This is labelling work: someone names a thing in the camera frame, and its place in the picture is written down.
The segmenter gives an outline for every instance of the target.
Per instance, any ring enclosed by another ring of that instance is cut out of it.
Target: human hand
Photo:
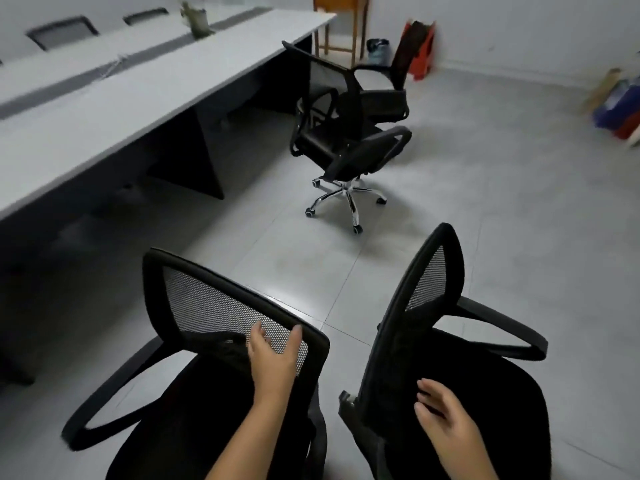
[[[302,343],[302,327],[296,325],[289,333],[284,352],[278,354],[271,348],[271,339],[266,336],[262,323],[259,321],[253,325],[247,347],[255,386],[254,406],[270,404],[284,405],[286,408],[293,381],[296,378],[296,361],[300,343]]]
[[[418,388],[426,394],[418,393],[415,415],[451,480],[499,480],[480,430],[455,394],[430,379],[420,379]]]

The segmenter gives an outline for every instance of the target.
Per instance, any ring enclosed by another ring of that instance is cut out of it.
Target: wooden chair
[[[367,33],[367,13],[369,11],[369,0],[314,0],[314,10],[322,8],[329,13],[352,12],[353,13],[353,43],[351,48],[334,47],[329,45],[329,25],[324,26],[324,45],[319,44],[318,31],[315,33],[316,55],[320,55],[319,49],[324,49],[324,55],[329,50],[351,53],[351,65],[356,63],[356,46],[358,43],[358,12],[362,10],[362,39],[360,41],[360,58],[364,57],[365,37]]]

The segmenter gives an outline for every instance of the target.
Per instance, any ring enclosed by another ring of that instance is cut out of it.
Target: office chair
[[[366,91],[360,88],[362,107],[367,119],[376,124],[396,123],[409,116],[404,81],[413,58],[420,52],[420,47],[427,40],[428,35],[429,28],[425,24],[414,22],[400,39],[396,55],[389,67],[359,64],[351,69],[353,73],[359,70],[380,72],[393,85],[393,89]]]
[[[57,22],[47,23],[25,33],[44,51],[71,42],[98,35],[91,21],[84,15],[73,16]]]
[[[108,480],[202,480],[252,406],[246,351],[252,325],[261,320],[281,353],[289,330],[300,324],[297,377],[268,478],[320,480],[326,427],[317,379],[329,351],[326,336],[253,291],[164,251],[144,256],[143,284],[158,337],[73,414],[62,431],[69,448],[84,450],[138,422],[111,463]],[[160,398],[107,424],[86,427],[121,387],[181,350],[197,355]]]
[[[296,106],[296,128],[289,144],[291,154],[306,155],[324,170],[324,175],[313,180],[314,187],[319,187],[321,180],[338,187],[318,197],[305,215],[314,217],[318,204],[343,195],[351,209],[353,231],[362,233],[352,194],[377,195],[376,202],[381,205],[387,203],[387,198],[377,190],[359,186],[356,180],[377,172],[400,154],[411,140],[411,131],[402,126],[383,131],[365,120],[360,90],[352,72],[287,42],[282,44],[292,57],[311,65],[309,92]]]
[[[136,23],[145,22],[150,18],[155,18],[157,16],[169,15],[169,10],[164,7],[153,8],[151,10],[139,11],[137,13],[132,13],[130,15],[125,15],[122,17],[124,23],[129,26],[135,25]]]
[[[550,478],[547,406],[535,380],[508,359],[543,360],[547,341],[516,320],[460,296],[462,250],[440,224],[404,274],[378,325],[360,391],[339,414],[377,480],[448,480],[413,410],[421,378],[449,387],[476,422],[500,480]],[[528,346],[469,342],[433,329],[443,316],[494,325]]]

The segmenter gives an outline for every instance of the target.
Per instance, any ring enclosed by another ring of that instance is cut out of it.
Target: black mesh backrest
[[[91,21],[84,15],[73,16],[57,22],[47,23],[25,33],[43,50],[98,35]]]
[[[149,20],[150,18],[155,18],[157,16],[169,15],[169,10],[164,7],[153,8],[151,10],[144,10],[138,13],[132,13],[130,15],[125,15],[122,17],[124,23],[127,25],[133,25],[135,23],[144,22]]]
[[[385,439],[401,435],[398,392],[414,348],[462,293],[465,265],[450,224],[440,224],[413,258],[380,323],[358,394],[363,423]]]
[[[344,137],[359,140],[362,136],[364,112],[360,99],[360,86],[353,72],[338,64],[333,64],[300,50],[288,42],[283,41],[282,44],[290,56],[310,65],[309,93],[302,97],[303,111],[308,120],[311,119],[312,115],[312,108],[309,104],[310,98],[318,90],[333,88],[340,95],[335,107],[336,112],[340,115],[336,124],[339,125]]]
[[[272,347],[281,353],[289,331],[302,325],[296,382],[310,400],[329,351],[322,332],[267,298],[165,251],[152,249],[145,255],[143,277],[153,327],[163,341],[180,349],[207,354],[218,343],[213,334],[220,332],[245,342],[260,320]]]
[[[390,78],[395,89],[404,88],[404,81],[409,72],[411,62],[418,55],[420,47],[427,40],[429,28],[418,21],[411,24],[400,39],[396,55],[391,63]]]

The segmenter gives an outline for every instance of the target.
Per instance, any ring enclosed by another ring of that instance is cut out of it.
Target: white desk
[[[334,14],[274,9],[0,122],[0,219],[282,53]]]
[[[212,4],[206,8],[209,23],[249,9]],[[9,62],[0,70],[0,104],[116,61],[119,55],[135,54],[189,32],[180,12],[173,11],[167,16]]]

